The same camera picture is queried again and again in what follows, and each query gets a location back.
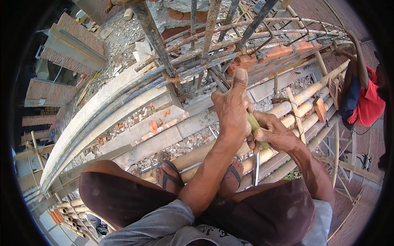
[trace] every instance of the man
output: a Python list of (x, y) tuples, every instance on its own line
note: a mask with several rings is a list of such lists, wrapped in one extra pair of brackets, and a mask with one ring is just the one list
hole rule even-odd
[[(274, 115), (253, 112), (262, 128), (251, 134), (247, 81), (246, 70), (238, 68), (232, 88), (212, 94), (220, 134), (186, 186), (169, 161), (156, 175), (163, 188), (112, 161), (98, 161), (83, 170), (82, 200), (118, 229), (100, 245), (326, 245), (335, 199), (331, 179), (324, 165)], [(237, 193), (243, 166), (234, 156), (245, 138), (254, 152), (257, 141), (266, 141), (288, 153), (303, 179)]]
[(342, 91), (338, 94), (338, 105), (343, 124), (352, 130), (355, 124), (372, 125), (383, 113), (386, 103), (378, 96), (377, 89), (384, 85), (385, 79), (379, 66), (375, 72), (365, 65), (358, 39), (352, 31), (346, 32), (356, 47), (357, 57), (342, 50), (335, 51), (336, 55), (344, 55), (351, 60)]

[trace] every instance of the concrete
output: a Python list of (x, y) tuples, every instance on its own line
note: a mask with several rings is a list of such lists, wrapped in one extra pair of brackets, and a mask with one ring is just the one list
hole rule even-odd
[[(171, 18), (167, 10), (167, 8), (171, 8), (183, 13), (190, 12), (190, 1), (165, 0), (158, 2), (147, 1), (146, 3), (160, 33), (162, 33), (165, 29), (190, 25), (190, 20), (176, 20)], [(197, 11), (207, 11), (208, 9), (209, 1), (197, 0)]]

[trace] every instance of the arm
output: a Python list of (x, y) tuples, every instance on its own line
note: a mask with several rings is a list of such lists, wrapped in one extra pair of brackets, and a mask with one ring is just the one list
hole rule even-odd
[(349, 35), (349, 38), (351, 39), (351, 41), (354, 43), (354, 46), (356, 47), (356, 54), (357, 54), (357, 70), (359, 72), (359, 80), (361, 85), (368, 90), (368, 86), (369, 86), (369, 77), (368, 77), (368, 71), (367, 71), (367, 67), (365, 65), (364, 62), (364, 56), (362, 54), (361, 51), (361, 45), (360, 42), (358, 41), (358, 39), (356, 38), (356, 35), (350, 31), (350, 30), (346, 30), (346, 32)]
[(312, 157), (304, 143), (275, 115), (258, 111), (253, 115), (262, 127), (255, 131), (255, 139), (270, 143), (279, 152), (286, 152), (300, 169), (311, 197), (327, 201), (334, 207), (334, 189), (324, 165)]
[(250, 103), (245, 95), (247, 81), (246, 70), (237, 68), (231, 89), (225, 94), (213, 93), (211, 96), (219, 119), (220, 134), (204, 163), (178, 196), (195, 216), (208, 208), (231, 160), (252, 130), (246, 118), (246, 108)]

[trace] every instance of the brown shorts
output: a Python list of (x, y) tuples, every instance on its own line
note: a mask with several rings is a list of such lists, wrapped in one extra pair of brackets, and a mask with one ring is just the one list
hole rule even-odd
[[(122, 228), (177, 198), (100, 172), (81, 173), (79, 194), (93, 212)], [(306, 235), (314, 216), (314, 202), (304, 180), (296, 179), (238, 203), (215, 198), (196, 223), (220, 228), (255, 246), (291, 246)]]

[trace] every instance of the knee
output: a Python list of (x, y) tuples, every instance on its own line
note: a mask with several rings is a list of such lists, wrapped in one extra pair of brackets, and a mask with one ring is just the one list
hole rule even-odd
[(122, 170), (115, 162), (110, 160), (101, 160), (87, 165), (82, 172), (102, 172), (113, 174), (116, 171)]

